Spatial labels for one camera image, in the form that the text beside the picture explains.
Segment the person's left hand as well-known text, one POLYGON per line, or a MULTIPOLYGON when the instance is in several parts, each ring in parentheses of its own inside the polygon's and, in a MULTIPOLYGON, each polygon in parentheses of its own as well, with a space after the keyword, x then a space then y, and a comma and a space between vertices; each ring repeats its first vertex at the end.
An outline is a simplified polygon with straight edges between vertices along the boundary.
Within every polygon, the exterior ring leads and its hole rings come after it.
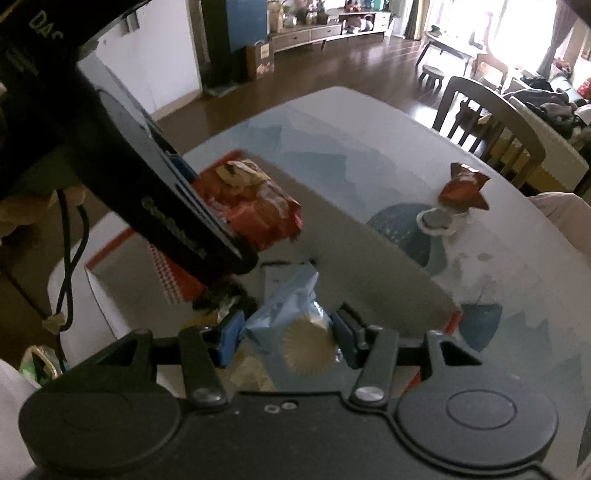
POLYGON ((58 201, 58 191, 43 196, 13 196, 0 203, 0 237, 38 222, 58 201))

